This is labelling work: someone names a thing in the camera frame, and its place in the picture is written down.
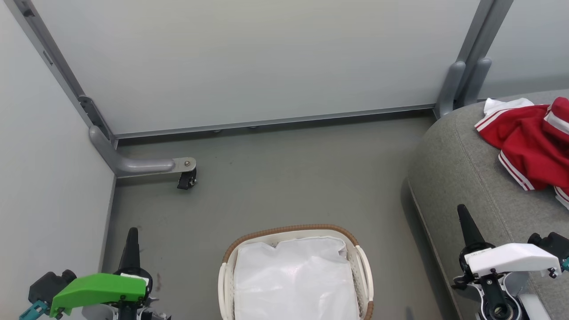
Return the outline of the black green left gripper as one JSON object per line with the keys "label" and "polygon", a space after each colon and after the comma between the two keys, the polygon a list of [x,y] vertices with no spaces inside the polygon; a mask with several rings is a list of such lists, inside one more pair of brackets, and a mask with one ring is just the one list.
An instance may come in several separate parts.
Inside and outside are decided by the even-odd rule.
{"label": "black green left gripper", "polygon": [[110,307],[112,319],[144,319],[143,311],[148,290],[152,290],[152,275],[140,264],[138,229],[128,231],[116,275],[94,273],[77,277],[69,270],[61,275],[47,272],[36,280],[28,291],[32,304],[42,300],[49,306],[50,318],[69,316],[75,308]]}

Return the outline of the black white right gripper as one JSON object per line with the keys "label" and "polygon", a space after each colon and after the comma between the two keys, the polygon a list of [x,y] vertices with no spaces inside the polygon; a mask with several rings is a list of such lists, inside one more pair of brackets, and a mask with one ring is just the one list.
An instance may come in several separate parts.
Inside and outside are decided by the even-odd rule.
{"label": "black white right gripper", "polygon": [[569,256],[569,239],[555,232],[541,237],[533,233],[528,243],[509,243],[498,247],[482,237],[464,204],[457,206],[465,247],[459,255],[461,267],[473,275],[487,276],[512,272],[541,272],[551,278],[563,272],[561,261]]}

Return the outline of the red white-striped garment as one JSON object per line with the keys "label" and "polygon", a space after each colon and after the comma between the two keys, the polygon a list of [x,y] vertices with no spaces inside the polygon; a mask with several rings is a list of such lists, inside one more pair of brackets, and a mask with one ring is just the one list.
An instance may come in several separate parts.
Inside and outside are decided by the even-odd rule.
{"label": "red white-striped garment", "polygon": [[500,164],[525,191],[552,187],[556,199],[569,210],[569,144],[544,130],[549,105],[525,98],[486,99],[484,117],[475,129],[499,150]]}

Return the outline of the white laundry basket brown rim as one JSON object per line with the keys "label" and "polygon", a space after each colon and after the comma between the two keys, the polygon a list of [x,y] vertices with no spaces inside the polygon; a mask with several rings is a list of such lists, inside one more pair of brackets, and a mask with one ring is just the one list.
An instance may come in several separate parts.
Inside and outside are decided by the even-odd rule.
{"label": "white laundry basket brown rim", "polygon": [[304,224],[272,228],[236,239],[226,250],[219,270],[217,291],[222,320],[235,320],[233,275],[239,247],[252,243],[275,246],[286,240],[324,236],[342,239],[346,244],[347,259],[350,263],[354,291],[357,296],[359,320],[372,320],[374,286],[367,255],[354,235],[347,229],[332,224]]}

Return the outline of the grey fabric sofa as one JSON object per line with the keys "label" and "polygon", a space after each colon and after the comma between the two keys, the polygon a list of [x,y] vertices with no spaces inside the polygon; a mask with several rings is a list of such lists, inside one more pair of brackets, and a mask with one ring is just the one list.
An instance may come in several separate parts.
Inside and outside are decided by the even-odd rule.
{"label": "grey fabric sofa", "polygon": [[526,243],[533,233],[556,232],[569,239],[569,209],[553,189],[524,191],[500,164],[498,149],[476,131],[484,105],[468,105],[437,120],[415,150],[407,172],[446,290],[463,320],[474,320],[479,306],[462,290],[451,289],[453,278],[463,273],[459,204],[467,207],[484,239],[496,246]]}

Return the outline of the black caster wheel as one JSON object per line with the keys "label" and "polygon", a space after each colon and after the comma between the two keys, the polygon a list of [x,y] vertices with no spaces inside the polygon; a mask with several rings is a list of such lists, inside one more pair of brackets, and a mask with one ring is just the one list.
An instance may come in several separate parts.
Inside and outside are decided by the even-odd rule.
{"label": "black caster wheel", "polygon": [[180,178],[177,184],[179,190],[189,190],[193,188],[197,183],[197,168],[189,172],[181,172]]}

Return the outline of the white cloth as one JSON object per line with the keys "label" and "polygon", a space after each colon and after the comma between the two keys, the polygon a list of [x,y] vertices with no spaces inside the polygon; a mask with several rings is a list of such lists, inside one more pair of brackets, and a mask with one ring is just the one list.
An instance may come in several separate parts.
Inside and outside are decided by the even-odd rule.
{"label": "white cloth", "polygon": [[234,320],[360,320],[346,242],[246,244],[234,268]]}

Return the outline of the grey partition post with foot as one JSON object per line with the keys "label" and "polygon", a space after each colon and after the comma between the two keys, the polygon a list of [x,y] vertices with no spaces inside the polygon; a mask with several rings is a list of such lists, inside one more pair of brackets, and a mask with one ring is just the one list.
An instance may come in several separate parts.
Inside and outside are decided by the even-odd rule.
{"label": "grey partition post with foot", "polygon": [[4,0],[4,2],[85,122],[89,141],[116,178],[170,173],[180,175],[181,172],[197,168],[197,161],[192,157],[133,159],[120,154],[116,150],[118,139],[115,138],[94,100],[85,94],[32,0]]}

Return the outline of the grey double partition post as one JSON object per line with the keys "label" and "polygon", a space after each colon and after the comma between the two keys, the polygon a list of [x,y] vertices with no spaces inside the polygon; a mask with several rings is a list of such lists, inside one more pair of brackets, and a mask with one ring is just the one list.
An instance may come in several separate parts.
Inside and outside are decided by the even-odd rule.
{"label": "grey double partition post", "polygon": [[477,103],[492,66],[487,56],[514,0],[479,0],[457,60],[451,64],[433,113],[441,118],[456,108]]}

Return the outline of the grey partition base rail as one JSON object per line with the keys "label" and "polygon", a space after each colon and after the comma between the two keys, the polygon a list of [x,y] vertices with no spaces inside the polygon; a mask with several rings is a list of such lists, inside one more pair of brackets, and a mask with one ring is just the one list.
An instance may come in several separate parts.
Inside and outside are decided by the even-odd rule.
{"label": "grey partition base rail", "polygon": [[134,138],[144,138],[148,136],[166,136],[166,135],[186,134],[186,133],[213,132],[213,131],[220,131],[226,129],[248,128],[252,126],[282,125],[282,124],[292,124],[295,122],[323,121],[323,120],[332,120],[336,118],[367,117],[367,116],[384,115],[396,112],[433,110],[434,108],[435,108],[434,103],[420,104],[420,105],[412,105],[407,107],[380,108],[370,111],[342,112],[330,115],[282,118],[282,119],[266,120],[266,121],[238,122],[235,124],[196,126],[191,128],[151,130],[151,131],[136,132],[136,133],[121,133],[121,134],[114,134],[114,136],[118,140],[134,139]]}

